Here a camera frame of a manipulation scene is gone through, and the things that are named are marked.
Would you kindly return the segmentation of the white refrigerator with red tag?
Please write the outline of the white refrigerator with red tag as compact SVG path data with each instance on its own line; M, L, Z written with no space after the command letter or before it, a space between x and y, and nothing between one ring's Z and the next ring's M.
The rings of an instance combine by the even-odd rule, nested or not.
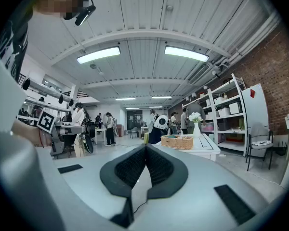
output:
M247 133L252 126L261 123L266 130L269 130L268 110L264 91L261 84L256 84L242 91L247 118Z

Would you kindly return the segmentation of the grey chair with cushion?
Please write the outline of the grey chair with cushion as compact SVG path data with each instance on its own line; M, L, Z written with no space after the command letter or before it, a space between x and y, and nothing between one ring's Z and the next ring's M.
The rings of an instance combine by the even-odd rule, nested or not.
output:
M270 154L270 161L268 169L271 168L272 157L273 157L273 145L274 145L274 134L273 131L265 127L262 123L254 123L248 134L248 147L246 152L246 163L248 163L247 171L250 168L250 160L252 157L252 150L264 150L262 157L263 162L265 161L267 152Z

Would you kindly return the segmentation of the small white table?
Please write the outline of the small white table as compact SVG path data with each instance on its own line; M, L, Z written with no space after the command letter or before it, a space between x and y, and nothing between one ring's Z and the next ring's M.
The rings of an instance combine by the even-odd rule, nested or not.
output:
M107 135L108 135L108 129L106 129L106 128L97 128L96 130L95 130L95 144L97 144L98 143L98 138L97 138L97 136L98 136L98 134L99 133L102 133L102 135L103 135L103 138L104 138L104 145L105 146L108 146L108 144L107 144Z

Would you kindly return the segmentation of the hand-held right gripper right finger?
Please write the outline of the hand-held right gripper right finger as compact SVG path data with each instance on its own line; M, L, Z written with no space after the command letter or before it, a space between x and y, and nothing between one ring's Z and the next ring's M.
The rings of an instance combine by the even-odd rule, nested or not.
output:
M145 149L145 163L152 185L147 191L148 200L172 197L188 179L187 166L180 159L151 144Z

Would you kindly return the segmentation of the wicker basket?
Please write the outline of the wicker basket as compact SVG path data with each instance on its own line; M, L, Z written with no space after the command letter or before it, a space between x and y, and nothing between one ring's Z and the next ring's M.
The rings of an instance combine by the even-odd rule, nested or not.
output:
M191 150L193 137L183 135L165 135L161 137L161 145L180 150Z

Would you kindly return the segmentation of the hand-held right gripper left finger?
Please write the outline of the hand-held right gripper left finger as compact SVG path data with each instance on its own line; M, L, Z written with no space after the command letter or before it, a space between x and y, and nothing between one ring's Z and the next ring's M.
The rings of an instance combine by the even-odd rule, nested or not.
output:
M100 180L114 196L125 198L120 214L110 220L127 228L134 221L131 192L146 166L146 145L141 144L106 164L100 170Z

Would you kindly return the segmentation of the ceiling air conditioner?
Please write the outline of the ceiling air conditioner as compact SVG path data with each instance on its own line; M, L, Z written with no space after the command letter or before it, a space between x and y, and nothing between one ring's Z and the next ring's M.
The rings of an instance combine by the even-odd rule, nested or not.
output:
M195 85L200 81L209 71L211 67L208 64L202 65L197 71L188 79L189 85Z

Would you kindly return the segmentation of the person's black printed shirt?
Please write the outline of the person's black printed shirt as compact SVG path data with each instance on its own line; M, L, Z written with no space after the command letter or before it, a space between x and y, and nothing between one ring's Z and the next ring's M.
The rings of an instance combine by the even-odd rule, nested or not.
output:
M19 80L28 46L28 22L33 10L12 15L0 34L0 59L15 81Z

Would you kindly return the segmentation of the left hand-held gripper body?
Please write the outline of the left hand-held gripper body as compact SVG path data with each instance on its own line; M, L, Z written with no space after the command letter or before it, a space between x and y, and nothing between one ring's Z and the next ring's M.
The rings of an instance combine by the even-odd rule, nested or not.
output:
M50 140L51 155L61 154L65 147L63 137L65 135L72 135L70 125L64 124L62 121L57 120L55 116L43 110L39 116L37 127Z

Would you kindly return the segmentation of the white metal shelving unit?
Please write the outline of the white metal shelving unit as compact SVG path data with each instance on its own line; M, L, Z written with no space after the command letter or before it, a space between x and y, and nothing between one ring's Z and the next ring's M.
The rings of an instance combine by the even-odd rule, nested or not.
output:
M232 74L229 81L215 89L208 89L198 98L206 114L206 125L202 125L201 132L210 137L220 148L242 152L247 150L247 118L242 91L246 89L242 78ZM225 97L227 100L215 105L214 99ZM218 110L229 108L229 104L241 102L242 113L219 117Z

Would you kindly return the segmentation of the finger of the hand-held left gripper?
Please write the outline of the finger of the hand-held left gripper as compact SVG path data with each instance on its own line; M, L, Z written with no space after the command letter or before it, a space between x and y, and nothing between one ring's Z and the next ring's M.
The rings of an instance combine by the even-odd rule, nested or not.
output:
M84 131L84 126L61 126L61 134L81 134Z

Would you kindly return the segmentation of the large white storage box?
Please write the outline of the large white storage box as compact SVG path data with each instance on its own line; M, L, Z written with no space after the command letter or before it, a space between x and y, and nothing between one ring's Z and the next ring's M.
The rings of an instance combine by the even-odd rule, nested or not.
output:
M241 102L229 104L229 110L231 115L242 113Z

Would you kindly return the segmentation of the person's left forearm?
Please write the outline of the person's left forearm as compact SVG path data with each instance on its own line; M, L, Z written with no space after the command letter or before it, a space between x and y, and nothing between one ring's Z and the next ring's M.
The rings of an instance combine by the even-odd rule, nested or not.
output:
M29 140L34 146L49 147L52 144L51 135L38 127L27 125L16 119L12 126L12 132Z

